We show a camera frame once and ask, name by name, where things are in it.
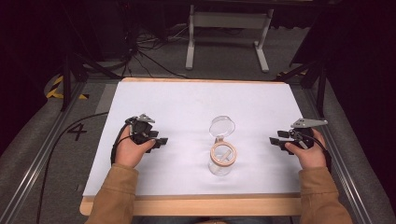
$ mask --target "brown sleeve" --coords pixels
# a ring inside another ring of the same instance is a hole
[[[302,224],[349,224],[348,211],[338,201],[338,190],[326,167],[303,169],[301,184]]]
[[[86,224],[130,224],[134,214],[137,176],[135,169],[113,164],[95,196]]]

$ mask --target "jar lid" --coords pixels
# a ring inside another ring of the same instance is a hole
[[[235,123],[227,116],[218,116],[212,120],[209,132],[213,137],[224,138],[235,130]]]

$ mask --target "hand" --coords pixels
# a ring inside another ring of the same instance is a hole
[[[127,136],[129,136],[129,125],[123,130],[120,140]],[[119,145],[117,146],[115,163],[135,168],[136,165],[142,160],[145,152],[152,148],[154,144],[155,140],[152,139],[148,140],[146,143],[137,145],[132,141],[131,138],[127,137],[120,141]]]
[[[319,142],[325,146],[324,138],[320,132],[315,129],[312,129],[314,132],[314,138],[318,139]],[[299,161],[303,169],[305,168],[314,168],[314,167],[326,167],[326,159],[322,152],[322,148],[315,143],[309,149],[301,149],[291,143],[285,144],[285,147],[292,153],[294,153]]]

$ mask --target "wooden table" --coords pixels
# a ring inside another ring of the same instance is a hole
[[[174,78],[125,78],[124,81],[149,82],[249,82],[231,80],[196,80]],[[91,213],[94,197],[83,197],[80,213]],[[200,195],[200,196],[137,196],[135,216],[299,216],[299,193]]]

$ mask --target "white stand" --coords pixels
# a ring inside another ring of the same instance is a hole
[[[265,60],[262,46],[267,36],[274,10],[269,9],[267,14],[244,14],[244,13],[218,13],[218,12],[195,12],[194,6],[190,6],[190,41],[187,49],[186,69],[191,70],[194,59],[194,27],[226,27],[262,29],[260,41],[255,41],[255,49],[259,58],[262,71],[269,71],[268,63]]]

